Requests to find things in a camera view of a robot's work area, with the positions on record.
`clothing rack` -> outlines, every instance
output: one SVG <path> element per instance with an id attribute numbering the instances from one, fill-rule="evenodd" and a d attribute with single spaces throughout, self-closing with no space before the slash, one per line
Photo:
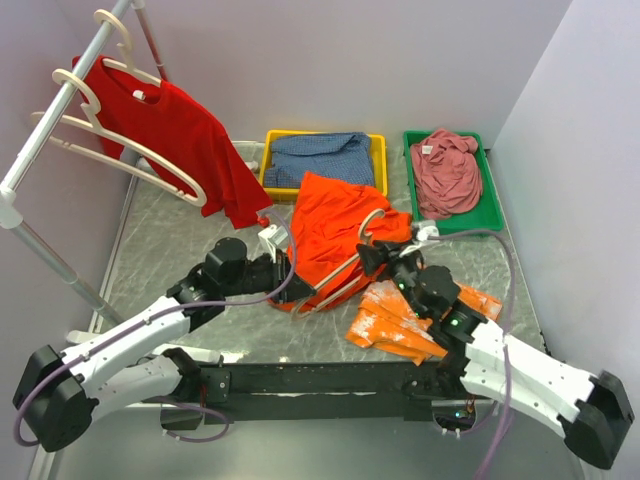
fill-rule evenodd
<path id="1" fill-rule="evenodd" d="M 168 80 L 164 63 L 147 17 L 145 0 L 118 0 L 111 13 L 119 20 L 122 20 L 129 7 L 133 7 L 136 12 L 160 73 L 160 78 Z M 112 24 L 102 22 L 98 32 L 73 68 L 74 75 L 80 79 L 84 79 L 87 76 L 114 30 L 115 28 Z M 65 283 L 73 288 L 98 315 L 101 315 L 110 323 L 119 324 L 123 322 L 122 317 L 24 221 L 22 215 L 13 206 L 17 188 L 40 154 L 45 142 L 51 136 L 53 129 L 60 121 L 76 91 L 77 88 L 70 82 L 62 84 L 55 98 L 18 153 L 13 165 L 9 168 L 2 182 L 0 182 L 0 226 L 18 237 L 20 241 L 56 272 Z"/>

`white wall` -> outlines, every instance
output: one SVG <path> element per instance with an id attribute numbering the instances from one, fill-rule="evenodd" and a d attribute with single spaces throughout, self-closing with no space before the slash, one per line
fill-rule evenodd
<path id="1" fill-rule="evenodd" d="M 574 0 L 491 152 L 552 353 L 640 412 L 640 4 Z M 614 466 L 637 478 L 640 427 Z"/>
<path id="2" fill-rule="evenodd" d="M 87 41 L 109 0 L 57 0 Z M 478 131 L 491 146 L 570 0 L 149 0 L 171 79 L 234 139 Z M 139 39 L 137 58 L 151 68 Z"/>
<path id="3" fill-rule="evenodd" d="M 30 132 L 28 114 L 44 109 L 59 88 L 51 72 L 68 66 L 84 46 L 48 0 L 3 5 L 0 176 Z M 16 205 L 81 275 L 99 286 L 126 185 L 119 172 L 46 147 L 19 188 Z M 26 361 L 45 344 L 62 347 L 69 329 L 88 325 L 90 309 L 10 232 L 0 230 L 0 251 L 0 476 L 13 480 L 26 478 L 35 453 L 11 438 L 11 399 Z"/>

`white hanger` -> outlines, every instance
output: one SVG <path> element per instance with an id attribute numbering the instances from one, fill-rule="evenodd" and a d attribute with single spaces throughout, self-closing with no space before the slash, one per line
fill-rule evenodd
<path id="1" fill-rule="evenodd" d="M 111 58 L 105 58 L 102 60 L 103 65 L 115 70 L 120 70 L 121 72 L 127 72 L 129 75 L 137 78 L 141 82 L 150 83 L 151 85 L 159 87 L 161 83 L 159 78 L 149 75 L 147 72 L 143 72 L 142 70 L 138 70 L 133 63 L 133 38 L 131 37 L 129 30 L 127 30 L 127 27 L 124 26 L 124 23 L 122 23 L 113 13 L 103 9 L 96 10 L 93 14 L 93 19 L 98 24 L 102 24 L 102 22 L 110 23 L 120 32 L 120 35 L 122 35 L 122 39 L 124 40 L 124 43 L 118 43 L 118 50 L 120 51 L 120 55 L 122 55 L 124 63 Z"/>
<path id="2" fill-rule="evenodd" d="M 202 187 L 200 187 L 198 182 L 196 182 L 193 178 L 191 178 L 181 169 L 176 167 L 174 164 L 169 162 L 167 159 L 165 159 L 161 155 L 158 155 L 153 150 L 150 150 L 149 148 L 145 147 L 144 145 L 141 145 L 138 142 L 134 142 L 133 140 L 123 135 L 120 135 L 118 133 L 112 132 L 111 130 L 105 129 L 100 124 L 100 122 L 98 121 L 98 117 L 96 116 L 100 112 L 100 109 L 102 108 L 100 105 L 100 100 L 98 100 L 98 97 L 95 95 L 95 93 L 93 93 L 93 90 L 91 90 L 86 83 L 80 80 L 73 73 L 63 70 L 61 68 L 55 70 L 53 72 L 52 77 L 53 77 L 53 81 L 60 85 L 62 85 L 64 82 L 70 82 L 71 84 L 73 84 L 78 90 L 82 92 L 82 94 L 85 96 L 85 98 L 89 102 L 89 103 L 82 103 L 82 105 L 80 105 L 80 107 L 82 108 L 82 111 L 84 112 L 84 114 L 87 116 L 87 119 L 89 120 L 88 122 L 84 120 L 80 120 L 79 118 L 63 115 L 60 118 L 60 123 L 64 123 L 65 125 L 71 125 L 72 127 L 77 127 L 87 132 L 95 133 L 96 135 L 99 135 L 108 140 L 111 140 L 112 142 L 116 142 L 120 145 L 123 145 L 126 148 L 130 148 L 131 150 L 134 150 L 141 156 L 167 169 L 169 172 L 171 172 L 176 177 L 181 179 L 184 183 L 186 183 L 187 185 L 189 185 L 189 187 L 193 189 L 196 196 L 194 197 L 193 195 L 187 194 L 182 190 L 178 190 L 176 187 L 174 187 L 170 183 L 165 182 L 164 180 L 154 175 L 151 175 L 147 172 L 144 172 L 138 168 L 135 168 L 131 165 L 127 165 L 124 162 L 113 159 L 108 155 L 104 155 L 102 153 L 93 151 L 89 148 L 82 147 L 80 145 L 76 145 L 76 144 L 61 140 L 51 135 L 49 137 L 49 140 L 53 144 L 57 145 L 58 147 L 64 148 L 65 150 L 79 153 L 80 155 L 84 155 L 85 157 L 89 157 L 93 160 L 97 160 L 98 162 L 106 163 L 107 165 L 110 165 L 117 169 L 124 170 L 125 172 L 135 175 L 136 177 L 139 177 L 143 180 L 153 183 L 154 185 L 168 191 L 169 193 L 172 193 L 173 195 L 176 195 L 177 197 L 190 203 L 191 205 L 195 205 L 196 207 L 201 207 L 206 203 L 207 196 L 204 193 L 204 190 L 202 189 Z M 32 113 L 31 114 L 32 122 L 34 124 L 38 123 L 38 121 L 42 118 L 43 115 L 44 115 L 44 112 Z"/>
<path id="3" fill-rule="evenodd" d="M 364 243 L 365 245 L 369 245 L 371 243 L 371 237 L 373 236 L 373 234 L 367 232 L 367 227 L 369 226 L 369 223 L 375 218 L 383 218 L 383 217 L 384 217 L 384 210 L 381 208 L 376 208 L 369 215 L 366 216 L 366 218 L 360 224 L 360 228 L 358 229 L 358 238 L 362 243 Z M 331 280 L 333 280 L 337 275 L 342 273 L 342 271 L 344 271 L 346 268 L 350 267 L 354 263 L 358 263 L 359 261 L 360 261 L 360 255 L 358 255 L 357 253 L 354 254 L 349 260 L 344 262 L 342 265 L 336 268 L 333 272 L 331 272 L 329 275 L 327 275 L 325 278 L 323 278 L 317 284 L 315 284 L 313 288 L 315 289 L 316 292 L 319 292 L 321 288 L 324 288 L 326 284 L 328 284 Z M 311 310 L 308 310 L 304 313 L 299 313 L 300 309 L 309 301 L 310 298 L 313 298 L 313 297 L 300 300 L 291 309 L 291 318 L 293 320 L 298 320 L 298 319 L 307 317 L 312 313 L 316 313 L 319 310 L 322 310 L 322 308 L 324 308 L 326 305 L 329 305 L 336 298 L 340 297 L 343 293 L 348 292 L 354 286 L 356 286 L 361 278 L 362 278 L 362 274 L 358 275 L 356 278 L 351 280 L 341 289 L 339 289 L 336 292 L 333 292 L 331 295 L 329 295 L 327 298 L 321 301 L 318 305 L 316 305 Z"/>

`marble table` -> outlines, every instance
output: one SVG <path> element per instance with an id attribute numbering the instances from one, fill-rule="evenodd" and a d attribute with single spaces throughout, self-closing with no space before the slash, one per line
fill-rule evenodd
<path id="1" fill-rule="evenodd" d="M 241 144 L 238 151 L 245 160 L 260 162 L 262 148 L 260 144 Z M 389 200 L 394 208 L 410 212 L 402 149 L 389 149 L 387 155 Z M 202 218 L 199 209 L 147 182 L 137 182 L 130 195 L 106 290 L 107 300 L 125 318 L 163 295 L 193 265 L 203 261 L 207 251 L 222 237 L 241 238 L 249 246 L 250 258 L 262 253 L 258 226 L 236 231 L 223 213 Z M 292 205 L 276 208 L 285 218 L 291 218 Z M 512 246 L 509 232 L 503 233 Z M 457 281 L 498 298 L 505 297 L 509 272 L 505 254 L 495 239 L 474 237 L 443 242 L 425 248 L 423 253 L 428 263 L 449 267 Z M 543 339 L 519 264 L 517 268 L 512 332 L 531 346 L 542 349 Z M 220 351 L 227 362 L 402 360 L 376 349 L 359 348 L 345 340 L 358 303 L 359 295 L 334 310 L 298 321 L 292 321 L 288 314 L 267 304 L 231 307 L 176 343 Z"/>

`red t-shirt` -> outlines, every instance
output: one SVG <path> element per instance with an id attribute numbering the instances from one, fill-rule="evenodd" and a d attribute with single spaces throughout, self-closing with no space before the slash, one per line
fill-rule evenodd
<path id="1" fill-rule="evenodd" d="M 98 120 L 176 165 L 202 187 L 206 217 L 224 208 L 235 228 L 257 221 L 256 211 L 272 201 L 231 144 L 222 124 L 185 92 L 163 81 L 160 87 L 139 81 L 102 63 L 100 56 L 85 83 L 100 99 Z M 145 100 L 133 97 L 135 90 Z M 100 137 L 105 153 L 120 158 L 123 146 Z M 182 180 L 149 161 L 160 178 L 195 195 Z"/>

